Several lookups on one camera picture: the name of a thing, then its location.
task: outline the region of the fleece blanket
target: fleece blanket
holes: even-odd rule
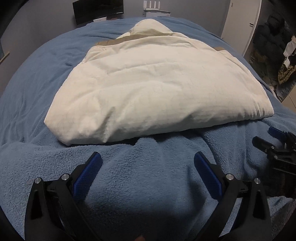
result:
[[[116,39],[141,19],[91,23],[62,34],[37,49],[9,82],[0,99],[0,205],[22,236],[33,180],[57,179],[97,151],[103,166],[79,205],[103,240],[131,241],[140,234],[147,240],[191,240],[217,205],[195,170],[194,154],[202,151],[211,163],[238,179],[264,177],[268,161],[252,146],[252,138],[258,135],[279,145],[267,134],[270,126],[296,132],[296,115],[273,97],[227,43],[190,21],[163,17],[157,21],[172,31],[223,47],[237,57],[263,85],[275,114],[108,145],[64,146],[44,125],[55,93],[95,43]],[[282,227],[281,217],[290,211],[291,202],[269,198],[274,233]],[[230,230],[239,204],[238,199],[224,233]]]

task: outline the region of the blue textured pad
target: blue textured pad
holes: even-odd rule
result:
[[[221,200],[223,196],[222,184],[206,161],[199,153],[194,155],[194,166],[202,178],[211,197]]]
[[[276,128],[270,127],[268,129],[268,134],[270,134],[272,137],[277,138],[278,140],[280,140],[280,142],[282,142],[283,144],[286,142],[287,137],[285,132],[280,131]]]
[[[84,168],[81,175],[77,178],[73,185],[73,198],[76,202],[86,197],[102,163],[101,155],[96,153],[90,160],[89,164]]]

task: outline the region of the bolt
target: bolt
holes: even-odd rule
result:
[[[226,174],[226,178],[231,181],[234,179],[234,176],[232,174]]]
[[[261,181],[260,181],[259,178],[255,178],[255,179],[254,179],[254,182],[255,182],[256,184],[260,184],[260,183],[261,183]]]
[[[63,174],[63,175],[62,175],[62,180],[65,181],[65,180],[67,180],[69,177],[70,177],[69,174],[67,174],[67,173],[66,173],[66,174]]]
[[[36,178],[34,182],[35,182],[36,184],[38,184],[39,182],[41,182],[41,178],[40,178],[40,177]]]

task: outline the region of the black screen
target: black screen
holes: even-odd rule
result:
[[[123,0],[78,0],[73,3],[76,24],[123,13]]]

